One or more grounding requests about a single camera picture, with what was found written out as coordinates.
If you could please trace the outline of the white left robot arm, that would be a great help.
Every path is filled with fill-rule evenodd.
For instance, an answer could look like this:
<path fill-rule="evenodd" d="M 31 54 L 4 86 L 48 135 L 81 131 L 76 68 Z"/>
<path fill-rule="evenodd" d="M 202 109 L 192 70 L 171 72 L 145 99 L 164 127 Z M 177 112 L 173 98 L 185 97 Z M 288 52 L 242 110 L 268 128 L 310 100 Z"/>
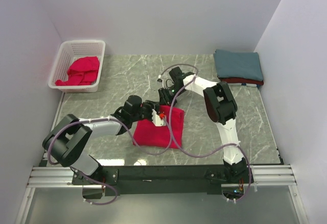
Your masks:
<path fill-rule="evenodd" d="M 72 114 L 66 115 L 47 135 L 42 146 L 47 151 L 51 165 L 70 167 L 84 174 L 90 184 L 105 181 L 103 166 L 84 152 L 87 142 L 93 138 L 130 133 L 133 123 L 147 120 L 162 126 L 159 117 L 160 103 L 131 95 L 124 105 L 103 118 L 81 119 Z"/>

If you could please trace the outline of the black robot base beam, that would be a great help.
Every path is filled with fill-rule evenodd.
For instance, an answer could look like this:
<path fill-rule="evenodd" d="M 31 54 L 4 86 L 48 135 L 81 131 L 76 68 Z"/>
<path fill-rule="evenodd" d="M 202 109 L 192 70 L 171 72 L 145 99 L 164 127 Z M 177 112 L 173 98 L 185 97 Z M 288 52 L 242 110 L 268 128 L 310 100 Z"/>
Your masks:
<path fill-rule="evenodd" d="M 247 167 L 224 165 L 104 166 L 101 182 L 122 194 L 221 194 L 223 184 L 253 183 Z"/>

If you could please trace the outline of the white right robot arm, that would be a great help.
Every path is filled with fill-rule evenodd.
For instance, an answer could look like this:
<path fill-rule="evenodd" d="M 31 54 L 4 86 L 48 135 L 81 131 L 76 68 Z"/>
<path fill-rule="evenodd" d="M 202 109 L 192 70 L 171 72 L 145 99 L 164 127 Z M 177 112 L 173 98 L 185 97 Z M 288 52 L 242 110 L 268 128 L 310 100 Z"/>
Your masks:
<path fill-rule="evenodd" d="M 169 88 L 163 87 L 158 90 L 160 101 L 170 106 L 169 113 L 172 113 L 173 106 L 177 97 L 186 90 L 192 91 L 204 98 L 207 114 L 212 122 L 215 123 L 221 138 L 221 146 L 205 155 L 193 155 L 181 146 L 177 148 L 193 158 L 205 158 L 214 153 L 223 151 L 223 163 L 226 169 L 224 176 L 227 181 L 235 183 L 248 175 L 248 183 L 252 183 L 252 172 L 249 160 L 240 147 L 236 129 L 236 112 L 238 110 L 237 103 L 226 82 L 212 82 L 198 76 L 199 69 L 193 65 L 189 65 L 195 69 L 195 73 L 184 73 L 178 64 L 172 65 L 158 76 L 158 81 L 162 81 L 165 72 L 169 73 L 173 85 Z"/>

